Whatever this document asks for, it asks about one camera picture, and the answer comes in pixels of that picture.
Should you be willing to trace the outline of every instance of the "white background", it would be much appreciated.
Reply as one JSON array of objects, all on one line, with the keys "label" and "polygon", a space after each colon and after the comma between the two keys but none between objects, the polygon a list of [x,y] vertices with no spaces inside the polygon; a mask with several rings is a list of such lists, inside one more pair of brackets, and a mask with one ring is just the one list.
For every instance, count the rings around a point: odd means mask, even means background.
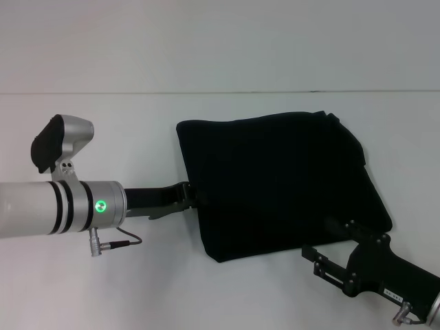
[{"label": "white background", "polygon": [[[3,0],[0,182],[48,179],[30,145],[56,113],[95,125],[74,158],[79,178],[135,188],[186,179],[182,120],[325,110],[364,147],[393,218],[392,249],[440,275],[440,93],[379,91],[440,89],[439,9],[397,0]],[[376,92],[295,92],[311,90]],[[243,91],[288,93],[235,93]],[[194,210],[123,228],[144,243],[93,259],[87,233],[0,241],[0,329],[394,329],[396,305],[347,298],[313,276],[299,250],[214,262]],[[115,230],[100,237],[123,239]],[[354,247],[319,250],[345,266]]]}]

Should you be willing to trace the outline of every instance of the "robotic arm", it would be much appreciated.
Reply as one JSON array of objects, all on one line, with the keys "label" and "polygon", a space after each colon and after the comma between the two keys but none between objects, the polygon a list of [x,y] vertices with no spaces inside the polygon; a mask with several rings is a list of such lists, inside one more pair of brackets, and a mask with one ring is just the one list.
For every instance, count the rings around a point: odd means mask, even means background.
[{"label": "robotic arm", "polygon": [[94,136],[91,122],[56,115],[32,143],[32,161],[52,181],[0,184],[0,238],[89,231],[91,255],[130,245],[100,243],[98,229],[126,217],[158,219],[195,206],[188,182],[167,188],[124,189],[116,181],[80,181],[72,162]]},{"label": "robotic arm", "polygon": [[[125,189],[116,181],[80,181],[72,158],[93,136],[94,126],[87,120],[70,115],[52,118],[31,148],[39,173],[51,173],[52,181],[0,183],[0,238],[88,230],[91,255],[99,256],[103,250],[132,243],[100,243],[98,230],[119,229],[127,217],[158,219],[196,207],[197,196],[188,182],[166,188]],[[304,246],[302,256],[313,262],[316,276],[349,297],[371,291],[399,305],[393,319],[397,326],[425,323],[440,330],[439,277],[396,256],[387,234],[371,232],[354,221],[330,224],[333,231],[359,245],[346,269]],[[418,320],[410,319],[409,313]]]}]

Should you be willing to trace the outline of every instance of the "black pouch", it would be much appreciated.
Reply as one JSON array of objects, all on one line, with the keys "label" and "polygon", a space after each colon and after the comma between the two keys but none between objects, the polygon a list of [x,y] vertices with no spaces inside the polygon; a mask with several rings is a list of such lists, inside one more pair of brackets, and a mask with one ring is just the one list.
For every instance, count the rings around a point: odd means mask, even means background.
[{"label": "black pouch", "polygon": [[325,220],[378,232],[391,219],[356,138],[333,114],[177,125],[206,253],[218,262],[343,240]]}]

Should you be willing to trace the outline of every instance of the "silver metal joint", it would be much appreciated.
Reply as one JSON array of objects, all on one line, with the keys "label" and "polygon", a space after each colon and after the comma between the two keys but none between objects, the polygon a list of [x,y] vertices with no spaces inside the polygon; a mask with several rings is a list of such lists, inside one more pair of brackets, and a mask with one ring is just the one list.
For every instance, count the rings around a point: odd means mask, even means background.
[{"label": "silver metal joint", "polygon": [[102,243],[101,244],[101,251],[107,251],[110,249],[111,249],[110,243]]},{"label": "silver metal joint", "polygon": [[410,313],[410,311],[411,311],[411,304],[409,302],[404,301],[402,306],[400,307],[400,310],[393,318],[393,324],[396,327],[400,327],[402,323],[406,323],[406,316]]},{"label": "silver metal joint", "polygon": [[90,228],[90,250],[91,256],[101,255],[101,244],[99,243],[98,231],[96,228]]}]

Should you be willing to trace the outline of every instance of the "green indicator light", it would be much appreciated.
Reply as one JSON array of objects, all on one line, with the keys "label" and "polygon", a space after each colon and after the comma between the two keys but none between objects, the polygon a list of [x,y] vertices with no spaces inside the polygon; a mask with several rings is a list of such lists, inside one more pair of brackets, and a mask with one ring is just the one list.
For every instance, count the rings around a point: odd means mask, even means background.
[{"label": "green indicator light", "polygon": [[107,209],[107,203],[105,201],[97,201],[95,204],[95,210],[99,213],[103,213]]}]

